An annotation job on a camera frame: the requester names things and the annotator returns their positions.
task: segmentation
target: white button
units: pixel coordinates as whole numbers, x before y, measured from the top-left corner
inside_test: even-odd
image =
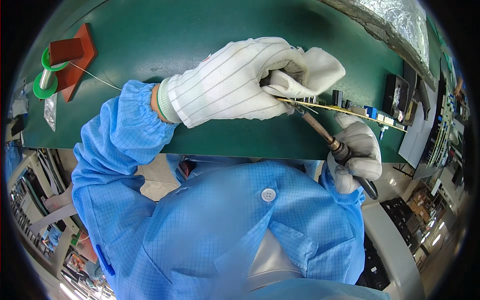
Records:
[[[262,199],[267,202],[271,202],[275,199],[276,193],[273,189],[264,189],[262,191]]]

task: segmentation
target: white glove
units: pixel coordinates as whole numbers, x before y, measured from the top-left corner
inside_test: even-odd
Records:
[[[211,119],[265,120],[285,112],[293,113],[290,105],[278,101],[271,94],[288,97],[318,95],[345,74],[335,58],[326,54],[317,56],[315,61],[315,50],[311,50],[304,53],[279,37],[230,42],[197,68],[165,79],[158,89],[158,106],[167,120],[183,122],[188,128]],[[318,68],[313,68],[311,72],[309,64],[322,66],[319,60],[326,56],[335,61],[340,72],[331,76],[335,68],[327,68],[328,77],[332,79],[310,80],[310,73],[317,77],[320,74]],[[270,70],[277,70],[271,74],[270,87],[261,88],[260,79],[267,77]],[[316,83],[312,84],[313,89],[301,85],[310,82]]]
[[[336,113],[335,120],[343,128],[335,137],[352,151],[352,158],[344,166],[339,165],[330,152],[327,158],[336,190],[350,194],[360,187],[352,175],[377,180],[382,174],[382,156],[377,138],[370,127],[359,117]]]

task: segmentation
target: green glove cuff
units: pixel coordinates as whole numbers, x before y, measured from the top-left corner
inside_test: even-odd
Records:
[[[182,123],[180,117],[177,115],[177,112],[173,109],[168,97],[167,85],[170,78],[171,77],[164,79],[158,87],[158,94],[156,95],[158,109],[160,110],[162,116],[168,121],[172,123]]]

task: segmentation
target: solder wire spool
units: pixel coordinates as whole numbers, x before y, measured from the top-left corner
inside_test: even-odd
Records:
[[[68,64],[68,61],[66,61],[50,66],[49,58],[50,54],[47,47],[42,54],[42,66],[44,69],[33,81],[33,93],[38,99],[46,99],[55,93],[59,84],[55,72],[65,68]]]

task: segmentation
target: worker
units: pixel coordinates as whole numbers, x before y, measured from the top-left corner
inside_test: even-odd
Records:
[[[272,94],[325,91],[345,74],[325,53],[279,37],[231,42],[160,84],[128,81],[82,127],[73,203],[118,299],[386,299],[354,286],[364,268],[365,196],[352,175],[382,172],[378,142],[357,117],[336,115],[336,137],[354,158],[341,166],[329,154],[318,183],[317,161],[181,156],[196,168],[156,203],[135,176],[179,123],[266,120],[292,111]],[[179,161],[168,156],[173,171]]]

